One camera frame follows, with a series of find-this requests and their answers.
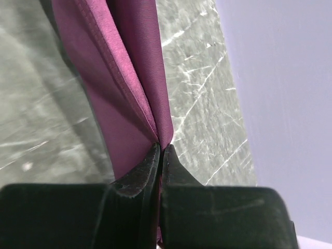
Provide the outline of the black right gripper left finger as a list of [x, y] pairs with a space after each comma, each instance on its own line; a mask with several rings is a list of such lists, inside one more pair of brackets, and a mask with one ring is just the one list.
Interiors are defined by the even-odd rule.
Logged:
[[1, 248], [155, 248], [160, 146], [111, 184], [9, 184]]

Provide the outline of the purple cloth napkin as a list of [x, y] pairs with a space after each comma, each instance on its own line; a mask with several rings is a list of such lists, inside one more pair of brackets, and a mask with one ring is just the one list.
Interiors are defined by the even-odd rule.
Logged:
[[115, 178], [173, 138], [155, 1], [53, 1], [64, 48], [80, 74]]

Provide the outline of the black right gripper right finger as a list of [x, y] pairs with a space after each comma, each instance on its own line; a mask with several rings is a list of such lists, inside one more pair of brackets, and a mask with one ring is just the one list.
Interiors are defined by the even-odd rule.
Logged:
[[163, 155], [160, 226], [165, 248], [297, 248], [281, 196], [266, 187], [204, 186]]

